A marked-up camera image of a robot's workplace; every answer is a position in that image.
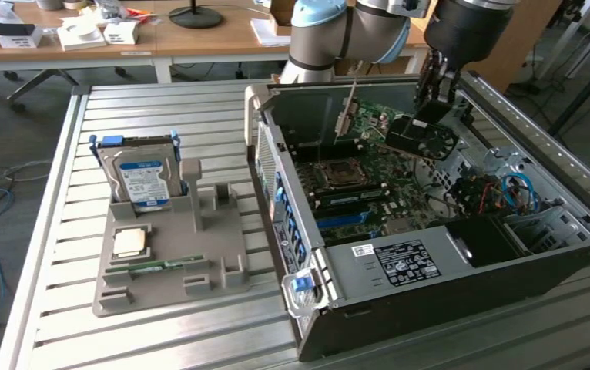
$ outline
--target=metal table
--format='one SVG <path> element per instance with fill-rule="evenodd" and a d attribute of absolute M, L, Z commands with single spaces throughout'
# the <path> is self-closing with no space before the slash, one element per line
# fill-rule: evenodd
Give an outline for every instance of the metal table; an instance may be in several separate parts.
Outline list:
<path fill-rule="evenodd" d="M 244 159 L 243 91 L 262 82 L 102 86 L 73 93 L 0 369 L 519 369 L 590 364 L 590 267 L 541 298 L 318 362 L 298 362 Z M 485 119 L 478 117 L 474 125 L 494 145 L 507 143 Z M 182 135 L 183 155 L 202 160 L 200 186 L 230 181 L 240 195 L 252 288 L 98 318 L 91 305 L 110 187 L 87 139 L 91 134 L 147 136 L 168 130 Z"/>

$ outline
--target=gray carpet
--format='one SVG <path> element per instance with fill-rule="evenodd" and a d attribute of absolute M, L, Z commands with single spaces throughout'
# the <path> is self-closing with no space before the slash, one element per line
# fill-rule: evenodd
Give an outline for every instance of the gray carpet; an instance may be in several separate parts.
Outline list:
<path fill-rule="evenodd" d="M 549 30 L 538 44 L 537 53 L 545 56 L 559 37 L 562 30 Z M 182 69 L 192 77 L 203 77 L 210 65 L 196 65 Z M 206 79 L 234 79 L 236 63 L 216 64 Z M 256 62 L 244 63 L 244 73 L 251 78 L 266 78 L 271 73 L 279 72 L 276 63 Z M 71 74 L 83 84 L 116 85 L 124 83 L 154 83 L 155 73 L 151 67 L 128 67 L 130 78 L 123 79 L 114 74 L 112 68 L 84 69 L 72 71 Z M 29 79 L 33 72 L 19 72 L 23 79 Z M 577 92 L 590 80 L 590 61 L 583 67 L 578 77 L 565 83 L 565 92 L 555 92 L 545 106 L 543 112 L 550 120 L 555 119 Z M 4 102 L 4 96 L 19 86 L 20 82 L 9 82 L 0 72 L 0 166 L 8 167 L 31 160 L 41 160 L 52 157 L 61 121 L 69 101 L 69 85 L 67 82 L 52 77 L 36 90 L 20 100 L 28 106 L 28 112 L 15 114 Z M 539 104 L 545 102 L 551 90 L 539 96 L 531 96 Z M 535 113 L 534 104 L 525 98 L 513 98 L 521 108 L 529 113 Z M 585 104 L 575 117 L 582 116 L 590 107 L 590 101 Z M 541 115 L 535 119 L 543 124 Z M 590 114 L 573 130 L 563 135 L 571 150 L 578 154 L 590 166 Z M 40 173 L 45 167 L 33 169 L 32 173 Z M 0 261 L 3 270 L 12 288 L 16 288 L 20 271 L 24 263 L 24 255 L 32 234 L 35 217 L 43 195 L 44 180 L 31 183 L 19 183 L 15 186 L 16 202 L 12 209 L 0 216 Z M 9 314 L 11 297 L 0 305 L 0 323 L 4 323 Z"/>

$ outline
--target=lamp base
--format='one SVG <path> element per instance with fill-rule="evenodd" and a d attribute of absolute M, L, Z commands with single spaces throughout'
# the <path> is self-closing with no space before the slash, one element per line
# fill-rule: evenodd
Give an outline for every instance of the lamp base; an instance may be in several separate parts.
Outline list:
<path fill-rule="evenodd" d="M 222 14 L 212 9 L 196 7 L 196 13 L 192 8 L 176 8 L 170 12 L 170 20 L 187 29 L 207 29 L 222 23 Z"/>

